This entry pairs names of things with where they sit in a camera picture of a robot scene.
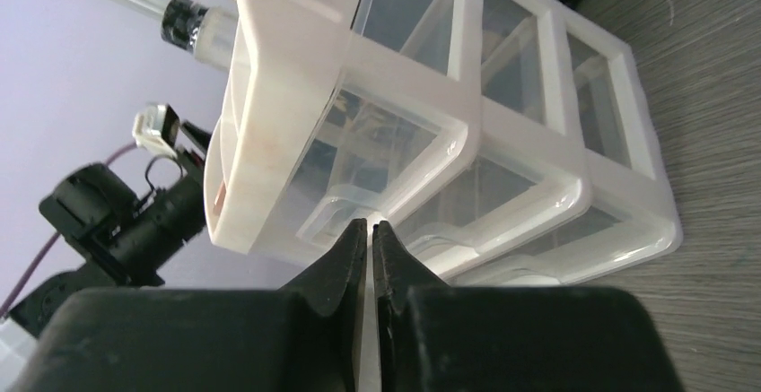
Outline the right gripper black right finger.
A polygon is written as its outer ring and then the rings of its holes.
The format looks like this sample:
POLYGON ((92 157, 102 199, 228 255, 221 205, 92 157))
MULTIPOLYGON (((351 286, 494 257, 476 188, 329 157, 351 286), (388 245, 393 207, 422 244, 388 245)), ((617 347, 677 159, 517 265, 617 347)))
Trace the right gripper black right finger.
POLYGON ((372 231, 385 391, 680 391, 642 303, 613 287, 456 286, 372 231))

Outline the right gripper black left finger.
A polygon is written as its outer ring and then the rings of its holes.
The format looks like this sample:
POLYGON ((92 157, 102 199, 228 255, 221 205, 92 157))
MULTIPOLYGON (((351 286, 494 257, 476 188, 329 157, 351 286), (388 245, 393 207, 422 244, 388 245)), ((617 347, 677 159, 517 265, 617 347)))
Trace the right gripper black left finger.
POLYGON ((277 290, 93 289, 52 318, 15 391, 353 391, 367 222, 277 290))

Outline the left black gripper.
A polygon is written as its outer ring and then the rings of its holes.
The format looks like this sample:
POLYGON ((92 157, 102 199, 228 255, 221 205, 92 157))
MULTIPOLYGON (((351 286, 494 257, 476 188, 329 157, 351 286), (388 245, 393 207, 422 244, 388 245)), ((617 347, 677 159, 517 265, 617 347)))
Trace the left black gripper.
POLYGON ((39 212, 117 286, 161 286, 159 269, 206 226, 201 177, 205 160, 180 147, 170 187, 139 196, 109 165, 87 164, 39 203, 39 212))

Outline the clear top drawer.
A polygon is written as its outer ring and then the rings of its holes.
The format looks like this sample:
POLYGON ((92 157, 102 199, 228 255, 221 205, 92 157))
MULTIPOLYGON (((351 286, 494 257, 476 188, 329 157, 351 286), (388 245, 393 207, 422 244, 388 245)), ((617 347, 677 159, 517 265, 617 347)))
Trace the clear top drawer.
POLYGON ((355 218, 410 218, 475 153, 473 117, 426 98, 384 98, 346 85, 304 147, 258 244, 291 243, 283 257, 308 263, 355 218))

